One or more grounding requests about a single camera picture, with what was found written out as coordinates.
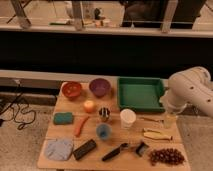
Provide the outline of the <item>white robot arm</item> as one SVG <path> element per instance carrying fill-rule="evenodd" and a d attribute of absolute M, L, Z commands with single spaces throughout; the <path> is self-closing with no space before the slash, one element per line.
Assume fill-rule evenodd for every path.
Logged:
<path fill-rule="evenodd" d="M 172 127 L 177 115 L 188 104 L 213 118 L 213 85 L 209 71 L 204 67 L 192 67 L 172 74 L 160 103 L 165 109 L 163 125 L 166 129 Z"/>

